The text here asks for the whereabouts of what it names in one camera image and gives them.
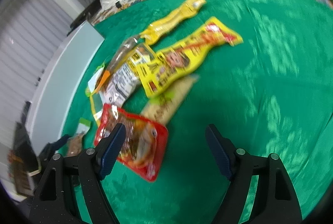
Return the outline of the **small brown snack packet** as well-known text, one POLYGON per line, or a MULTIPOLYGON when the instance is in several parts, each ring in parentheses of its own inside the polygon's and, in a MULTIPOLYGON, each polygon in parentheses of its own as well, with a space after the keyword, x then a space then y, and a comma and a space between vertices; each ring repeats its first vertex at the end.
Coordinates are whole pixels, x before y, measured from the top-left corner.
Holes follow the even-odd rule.
POLYGON ((91 128, 91 121, 80 118, 75 134, 68 139, 66 157, 77 156, 82 151, 83 137, 91 128))

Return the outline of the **small green snack packet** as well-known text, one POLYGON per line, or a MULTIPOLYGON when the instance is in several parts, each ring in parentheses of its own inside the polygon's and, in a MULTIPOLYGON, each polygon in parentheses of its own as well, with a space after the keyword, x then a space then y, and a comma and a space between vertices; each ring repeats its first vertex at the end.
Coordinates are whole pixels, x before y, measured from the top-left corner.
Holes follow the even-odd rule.
POLYGON ((87 87, 85 89, 85 95, 87 97, 91 96, 93 94, 94 90, 96 89, 97 84, 98 84, 98 80, 102 76, 105 66, 106 66, 105 62, 103 62, 100 66, 98 66, 95 69, 95 71, 94 71, 93 75, 91 76, 90 80, 88 81, 87 87))

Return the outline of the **red fish snack packet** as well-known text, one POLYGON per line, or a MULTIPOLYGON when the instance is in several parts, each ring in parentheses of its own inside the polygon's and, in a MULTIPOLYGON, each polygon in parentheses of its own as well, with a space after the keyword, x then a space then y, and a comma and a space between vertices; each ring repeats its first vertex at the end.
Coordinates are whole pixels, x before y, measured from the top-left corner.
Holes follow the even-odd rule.
POLYGON ((154 182, 167 146, 167 128, 146 117, 106 103, 95 133, 94 146, 102 138, 108 137, 118 123, 125 126, 126 136, 117 160, 146 181, 154 182))

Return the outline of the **clear orange snack pouch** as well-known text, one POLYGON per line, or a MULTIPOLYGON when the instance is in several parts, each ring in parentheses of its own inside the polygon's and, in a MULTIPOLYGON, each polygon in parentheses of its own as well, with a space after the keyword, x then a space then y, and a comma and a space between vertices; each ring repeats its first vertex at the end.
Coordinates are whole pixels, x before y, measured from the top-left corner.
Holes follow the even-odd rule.
POLYGON ((140 35, 134 35, 120 45, 109 64, 106 64, 93 94, 88 97, 97 124, 101 123, 103 105, 108 103, 122 107, 140 85, 137 66, 155 57, 153 50, 139 40, 140 35))

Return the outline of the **beige noodle packet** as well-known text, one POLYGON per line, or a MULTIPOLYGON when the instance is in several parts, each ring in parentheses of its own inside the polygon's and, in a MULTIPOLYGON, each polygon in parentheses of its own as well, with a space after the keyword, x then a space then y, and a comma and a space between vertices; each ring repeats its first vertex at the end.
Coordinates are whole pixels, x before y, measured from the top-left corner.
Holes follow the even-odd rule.
POLYGON ((198 75, 180 78, 167 88, 165 92, 151 98, 140 114, 159 124, 167 125, 198 80, 198 75))

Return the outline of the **yellow red snack packet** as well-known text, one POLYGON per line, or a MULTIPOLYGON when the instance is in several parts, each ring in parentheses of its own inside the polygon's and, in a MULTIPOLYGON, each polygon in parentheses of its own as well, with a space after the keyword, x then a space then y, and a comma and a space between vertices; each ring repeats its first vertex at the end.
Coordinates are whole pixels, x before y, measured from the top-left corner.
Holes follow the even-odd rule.
POLYGON ((178 79, 194 72, 216 46, 241 44, 243 38, 216 17, 209 18, 192 34, 161 49, 150 62, 137 66, 146 96, 153 98, 166 91, 178 79))

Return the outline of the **plain yellow snack packet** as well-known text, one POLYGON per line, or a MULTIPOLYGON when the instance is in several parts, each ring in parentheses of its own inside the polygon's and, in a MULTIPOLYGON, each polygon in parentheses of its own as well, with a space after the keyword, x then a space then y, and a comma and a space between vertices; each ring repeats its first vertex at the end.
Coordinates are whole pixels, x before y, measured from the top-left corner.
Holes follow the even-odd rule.
POLYGON ((178 26, 180 22, 196 16, 206 3, 206 0, 185 0, 167 16, 149 24, 148 27, 140 33, 140 38, 144 39, 147 45, 154 45, 161 37, 178 26))

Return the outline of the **green brocade bedspread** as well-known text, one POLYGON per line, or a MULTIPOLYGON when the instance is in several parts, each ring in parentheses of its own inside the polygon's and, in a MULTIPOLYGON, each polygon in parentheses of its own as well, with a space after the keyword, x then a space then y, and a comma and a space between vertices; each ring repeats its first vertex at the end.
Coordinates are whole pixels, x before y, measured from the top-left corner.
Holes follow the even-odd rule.
MULTIPOLYGON (((96 25, 105 41, 84 74, 64 124, 91 120, 85 96, 95 69, 128 37, 184 0, 139 1, 96 25)), ((214 47, 198 81, 172 117, 153 183, 116 163, 102 185, 121 223, 210 223, 227 190, 205 141, 207 125, 249 153, 277 153, 308 215, 332 181, 332 10, 316 0, 206 0, 154 45, 168 47, 210 17, 243 43, 214 47)))

